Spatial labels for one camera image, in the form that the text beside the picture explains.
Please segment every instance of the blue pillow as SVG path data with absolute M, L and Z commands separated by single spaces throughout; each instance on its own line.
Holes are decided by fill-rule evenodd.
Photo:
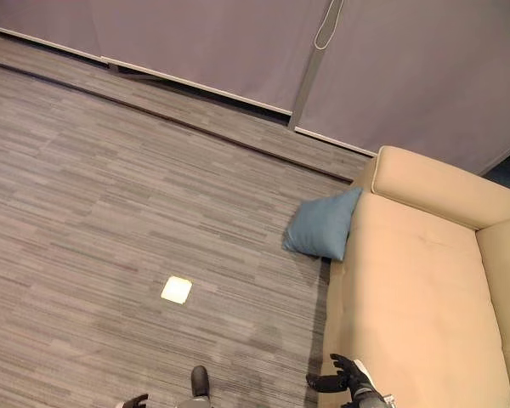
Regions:
M 283 247 L 316 257 L 343 260 L 351 214 L 362 189 L 341 195 L 305 201 L 287 227 Z

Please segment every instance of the beige sofa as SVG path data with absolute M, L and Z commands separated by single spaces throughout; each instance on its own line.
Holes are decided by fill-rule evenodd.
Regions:
M 329 353 L 361 359 L 399 408 L 510 407 L 510 190 L 384 147 L 354 185 L 331 265 Z M 338 408 L 349 393 L 320 394 Z

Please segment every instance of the gray curtain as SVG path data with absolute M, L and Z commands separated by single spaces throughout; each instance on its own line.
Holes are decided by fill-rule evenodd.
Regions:
M 91 0 L 102 54 L 289 111 L 327 0 Z
M 298 126 L 484 170 L 510 149 L 510 0 L 350 0 Z
M 89 0 L 0 0 L 0 27 L 100 56 Z

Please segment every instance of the white square tile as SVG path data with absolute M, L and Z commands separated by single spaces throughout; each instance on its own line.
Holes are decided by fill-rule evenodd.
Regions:
M 164 289 L 162 289 L 161 298 L 184 304 L 192 286 L 193 284 L 190 280 L 170 276 Z

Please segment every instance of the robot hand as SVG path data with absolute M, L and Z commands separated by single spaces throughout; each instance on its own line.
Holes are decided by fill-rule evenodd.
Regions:
M 331 354 L 338 369 L 334 376 L 308 374 L 308 385 L 318 393 L 340 393 L 349 388 L 352 402 L 343 408 L 386 408 L 386 402 L 376 391 L 365 367 L 340 354 Z
M 348 408 L 379 408 L 387 406 L 383 397 L 376 391 L 365 367 L 359 362 L 348 359 L 340 354 L 331 354 L 337 374 L 348 384 L 352 402 Z
M 145 408 L 145 402 L 149 398 L 148 394 L 140 395 L 139 397 L 129 399 L 127 402 L 122 402 L 116 406 L 116 408 Z

